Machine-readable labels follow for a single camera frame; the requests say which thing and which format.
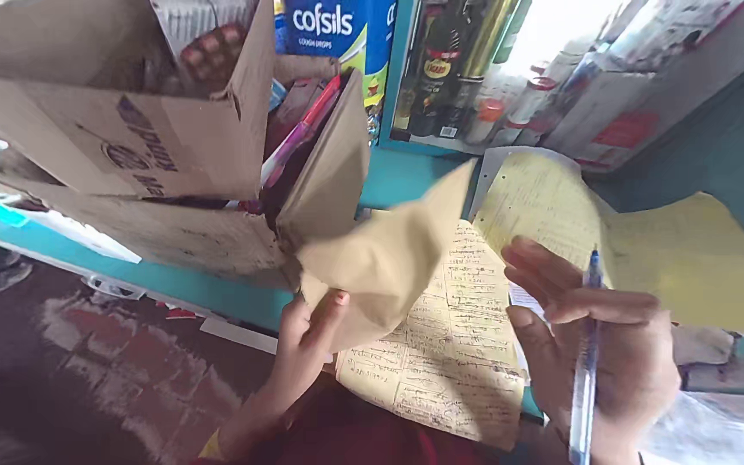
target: tiled floor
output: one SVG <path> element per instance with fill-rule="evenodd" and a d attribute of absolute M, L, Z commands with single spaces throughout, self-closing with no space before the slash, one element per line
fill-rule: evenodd
<path fill-rule="evenodd" d="M 92 295 L 41 263 L 0 294 L 0 433 L 36 463 L 186 463 L 269 374 L 201 320 Z"/>

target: cardboard box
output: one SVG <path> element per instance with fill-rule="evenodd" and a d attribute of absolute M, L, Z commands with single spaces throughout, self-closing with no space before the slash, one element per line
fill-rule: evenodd
<path fill-rule="evenodd" d="M 354 227 L 369 167 L 361 80 L 354 71 L 280 209 L 277 235 L 263 215 L 84 195 L 6 172 L 0 173 L 0 183 L 90 224 L 144 260 L 200 268 L 221 277 L 285 267 L 306 242 L 333 238 Z"/>
<path fill-rule="evenodd" d="M 0 137 L 83 194 L 256 198 L 272 2 L 260 0 L 221 99 L 132 91 L 128 70 L 162 41 L 148 0 L 0 6 Z"/>

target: dark bottle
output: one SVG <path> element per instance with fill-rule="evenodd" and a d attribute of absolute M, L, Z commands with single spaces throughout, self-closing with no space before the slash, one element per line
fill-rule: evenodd
<path fill-rule="evenodd" d="M 430 25 L 409 117 L 408 131 L 414 136 L 430 136 L 435 132 L 439 112 L 449 100 L 449 92 L 444 88 L 461 53 L 459 16 L 466 2 L 449 0 L 441 17 Z"/>

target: ballpoint pen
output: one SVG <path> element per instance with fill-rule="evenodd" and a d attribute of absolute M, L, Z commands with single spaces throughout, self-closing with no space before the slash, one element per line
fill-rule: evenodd
<path fill-rule="evenodd" d="M 584 287 L 602 287 L 602 265 L 598 250 L 594 249 L 590 254 L 590 264 L 584 274 Z M 598 322 L 588 316 L 583 323 L 573 379 L 573 407 L 570 410 L 570 463 L 573 465 L 590 464 L 590 440 L 596 405 Z"/>

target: handwritten notes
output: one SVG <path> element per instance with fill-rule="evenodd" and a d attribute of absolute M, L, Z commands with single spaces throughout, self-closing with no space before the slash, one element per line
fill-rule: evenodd
<path fill-rule="evenodd" d="M 401 417 L 510 450 L 524 389 L 501 259 L 461 221 L 407 320 L 341 352 L 336 378 Z"/>

